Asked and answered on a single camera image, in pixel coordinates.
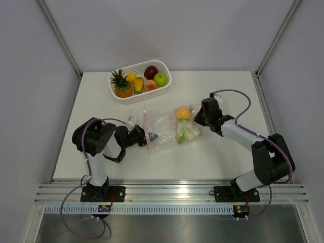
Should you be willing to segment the clear zip top bag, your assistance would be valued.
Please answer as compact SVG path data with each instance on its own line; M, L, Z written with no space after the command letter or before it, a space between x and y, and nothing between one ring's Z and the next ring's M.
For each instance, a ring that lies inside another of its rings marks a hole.
M201 129L201 135L192 140L188 140L183 144L178 144L177 142L178 119L176 119L175 117L175 111L180 107L188 107L191 109L190 121L193 121L194 117L197 115L197 113L200 110L199 104L189 104L185 106L179 106L164 112L159 111L157 109L143 110L143 128L144 128L145 136L147 131L150 131L158 135L157 139L155 139L150 143L147 143L148 152L150 154L174 146L179 146L185 143L189 143L206 134L207 131L205 127L197 124Z

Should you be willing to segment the fake round orange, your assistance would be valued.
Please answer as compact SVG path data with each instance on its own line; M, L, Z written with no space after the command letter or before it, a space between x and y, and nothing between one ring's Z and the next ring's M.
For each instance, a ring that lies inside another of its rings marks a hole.
M191 109L188 107L180 107L175 111L176 119L180 120L190 120L191 118Z

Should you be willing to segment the fake pink peach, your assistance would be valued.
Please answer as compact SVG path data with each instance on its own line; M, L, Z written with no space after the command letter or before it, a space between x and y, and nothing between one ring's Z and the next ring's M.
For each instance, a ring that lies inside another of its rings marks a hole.
M157 89L158 86L154 80L147 80L144 84L144 91L149 92Z

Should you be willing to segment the fake orange pineapple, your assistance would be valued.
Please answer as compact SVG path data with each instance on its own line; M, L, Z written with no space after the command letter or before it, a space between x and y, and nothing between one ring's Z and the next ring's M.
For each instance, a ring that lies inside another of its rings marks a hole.
M124 76L123 70L113 71L110 83L114 86L114 91L119 98L128 98L133 94L133 87Z

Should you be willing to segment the fake yellow mango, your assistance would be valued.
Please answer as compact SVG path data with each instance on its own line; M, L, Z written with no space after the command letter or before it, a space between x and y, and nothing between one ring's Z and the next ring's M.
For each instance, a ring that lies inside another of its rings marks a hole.
M144 90L144 79L142 77L136 77L133 82L134 94L141 94Z

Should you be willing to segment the fake green apple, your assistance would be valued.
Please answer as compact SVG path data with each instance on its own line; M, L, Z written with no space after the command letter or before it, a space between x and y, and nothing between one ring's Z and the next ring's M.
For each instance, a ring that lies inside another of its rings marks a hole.
M168 78L167 76L164 74L164 73L157 73L153 80L155 81L155 83L157 84L157 86L160 88L160 87L164 87L167 82L168 82Z

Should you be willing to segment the fake yellow lemon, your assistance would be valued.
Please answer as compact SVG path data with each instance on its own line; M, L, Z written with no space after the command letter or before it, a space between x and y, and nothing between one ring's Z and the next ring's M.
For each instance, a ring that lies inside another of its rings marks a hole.
M132 72L128 73L126 80L127 82L129 82L130 84L133 84L134 80L136 79L136 75Z

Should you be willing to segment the fake purple fruit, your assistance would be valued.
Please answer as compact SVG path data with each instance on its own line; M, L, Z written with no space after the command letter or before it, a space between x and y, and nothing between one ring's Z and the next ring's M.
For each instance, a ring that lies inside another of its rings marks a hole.
M144 76L147 78L147 79L154 79L155 75L158 73L158 69L153 66L153 65L150 65L148 66L145 71L144 71Z

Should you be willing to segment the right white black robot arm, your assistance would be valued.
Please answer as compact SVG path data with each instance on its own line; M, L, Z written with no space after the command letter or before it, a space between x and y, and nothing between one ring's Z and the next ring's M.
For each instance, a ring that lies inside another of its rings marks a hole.
M233 140L252 154L252 170L232 179L228 186L214 187L216 202L259 202L257 187L281 183L283 177L292 179L296 166L282 135L260 135L244 128L234 117L222 113L215 98L202 100L194 122Z

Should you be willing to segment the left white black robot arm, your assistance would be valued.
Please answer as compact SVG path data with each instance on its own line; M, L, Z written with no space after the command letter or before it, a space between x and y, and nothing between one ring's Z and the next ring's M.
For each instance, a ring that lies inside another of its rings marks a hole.
M126 121L93 117L78 127L72 135L72 143L84 155L89 174L87 181L80 183L80 200L85 203L122 203L126 188L110 185L103 159L119 163L127 148L144 147L157 138L157 134L134 124L132 116Z

